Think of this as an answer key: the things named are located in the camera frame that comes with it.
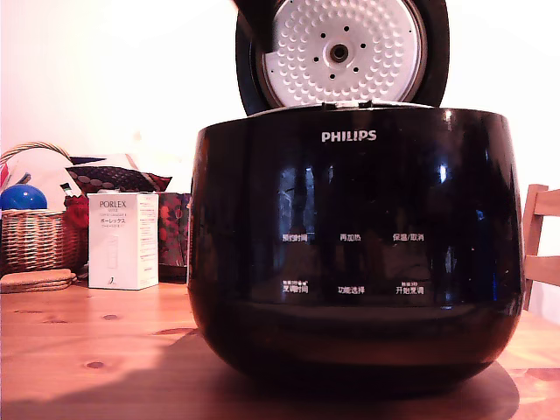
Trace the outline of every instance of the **wooden chair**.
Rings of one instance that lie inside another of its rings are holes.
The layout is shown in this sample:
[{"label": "wooden chair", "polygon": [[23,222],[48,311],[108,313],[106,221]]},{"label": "wooden chair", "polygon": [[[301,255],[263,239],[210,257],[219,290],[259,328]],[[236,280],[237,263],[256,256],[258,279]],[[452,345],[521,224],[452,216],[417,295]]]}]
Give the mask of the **wooden chair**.
[{"label": "wooden chair", "polygon": [[560,286],[560,256],[537,256],[544,216],[560,216],[560,190],[549,191],[546,185],[530,185],[523,213],[525,241],[525,303],[529,308],[533,281]]}]

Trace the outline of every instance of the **white wall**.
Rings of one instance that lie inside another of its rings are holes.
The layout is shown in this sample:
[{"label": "white wall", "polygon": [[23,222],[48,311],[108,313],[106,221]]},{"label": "white wall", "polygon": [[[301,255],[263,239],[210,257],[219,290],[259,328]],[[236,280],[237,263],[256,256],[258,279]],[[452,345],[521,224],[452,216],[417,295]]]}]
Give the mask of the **white wall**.
[{"label": "white wall", "polygon": [[[560,188],[560,5],[448,7],[443,105],[509,118],[523,202],[530,183]],[[73,154],[165,152],[183,160],[173,175],[185,190],[198,130],[244,116],[228,0],[2,0],[1,24],[3,150],[43,140]],[[557,233],[546,220],[542,255],[560,254]],[[536,286],[531,310],[560,323],[560,290]]]}]

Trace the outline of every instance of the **glossy black surface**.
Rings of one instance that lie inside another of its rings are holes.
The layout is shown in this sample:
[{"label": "glossy black surface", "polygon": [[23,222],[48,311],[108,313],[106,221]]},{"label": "glossy black surface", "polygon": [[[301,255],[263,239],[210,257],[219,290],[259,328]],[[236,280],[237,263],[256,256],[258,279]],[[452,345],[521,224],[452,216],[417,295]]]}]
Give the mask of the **glossy black surface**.
[{"label": "glossy black surface", "polygon": [[[375,140],[332,141],[361,130]],[[449,386],[513,334],[520,214],[500,115],[310,108],[217,124],[193,175],[195,319],[253,376]]]}]

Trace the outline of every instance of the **white box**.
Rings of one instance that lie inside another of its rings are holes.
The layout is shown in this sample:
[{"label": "white box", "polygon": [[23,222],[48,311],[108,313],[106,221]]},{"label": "white box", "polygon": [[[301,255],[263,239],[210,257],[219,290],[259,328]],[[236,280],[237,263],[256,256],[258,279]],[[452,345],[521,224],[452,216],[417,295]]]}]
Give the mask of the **white box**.
[{"label": "white box", "polygon": [[158,284],[158,196],[88,197],[89,287],[138,291]]}]

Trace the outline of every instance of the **philips logo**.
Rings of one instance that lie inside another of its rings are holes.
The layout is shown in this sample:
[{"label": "philips logo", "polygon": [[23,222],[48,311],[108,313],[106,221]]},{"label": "philips logo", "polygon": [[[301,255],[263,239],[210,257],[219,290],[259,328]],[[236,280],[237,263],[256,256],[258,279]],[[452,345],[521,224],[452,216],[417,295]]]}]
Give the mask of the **philips logo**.
[{"label": "philips logo", "polygon": [[323,131],[321,133],[321,139],[323,143],[331,141],[335,142],[361,142],[363,140],[368,140],[373,142],[377,138],[377,131],[371,129],[366,131],[364,129],[356,131]]}]

